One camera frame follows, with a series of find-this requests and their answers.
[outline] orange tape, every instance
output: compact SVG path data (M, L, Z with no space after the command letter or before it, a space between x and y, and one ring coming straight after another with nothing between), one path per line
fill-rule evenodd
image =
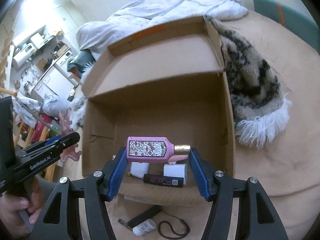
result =
M138 32L138 33L135 33L135 34L132 34L130 36L131 40L137 40L137 39L140 39L144 36L147 36L147 35L150 35L150 34L153 34L153 33L157 33L157 32L161 32L161 31L164 31L166 28L163 24L161 25L156 25L156 26L153 26L151 28L148 28L148 29L145 29L141 32Z
M282 12L282 5L280 3L278 3L277 6L278 6L279 15L280 15L281 25L285 27L285 21L284 21L284 16L283 16L283 12Z

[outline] bottle label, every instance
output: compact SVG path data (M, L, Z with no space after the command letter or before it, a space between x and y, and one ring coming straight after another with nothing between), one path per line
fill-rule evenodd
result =
M164 141L129 141L129 156L164 157Z

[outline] white blanket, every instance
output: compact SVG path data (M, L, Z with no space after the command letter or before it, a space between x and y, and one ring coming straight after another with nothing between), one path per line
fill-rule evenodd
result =
M97 60L107 46L133 33L191 15L209 14L221 21L237 20L248 10L239 0L134 0L105 22L88 22L77 32L80 49Z

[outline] pink perfume bottle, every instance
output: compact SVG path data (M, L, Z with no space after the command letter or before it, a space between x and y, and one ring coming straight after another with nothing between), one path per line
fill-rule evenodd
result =
M185 160L190 145L173 145L166 137L128 137L127 160L141 163L166 163Z

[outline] screw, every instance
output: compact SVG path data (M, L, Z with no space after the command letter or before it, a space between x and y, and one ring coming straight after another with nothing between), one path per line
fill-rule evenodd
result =
M224 172L223 171L216 171L214 174L216 174L217 177L223 177Z
M102 175L102 171L95 171L94 173L93 173L93 175L95 176L95 177L101 177L101 175Z
M67 177L61 177L61 178L59 179L59 182L60 182L61 184L65 184L67 181L68 181L68 178L67 178Z
M250 181L253 183L253 184L256 184L258 182L258 179L255 178L255 177L251 177L250 178Z

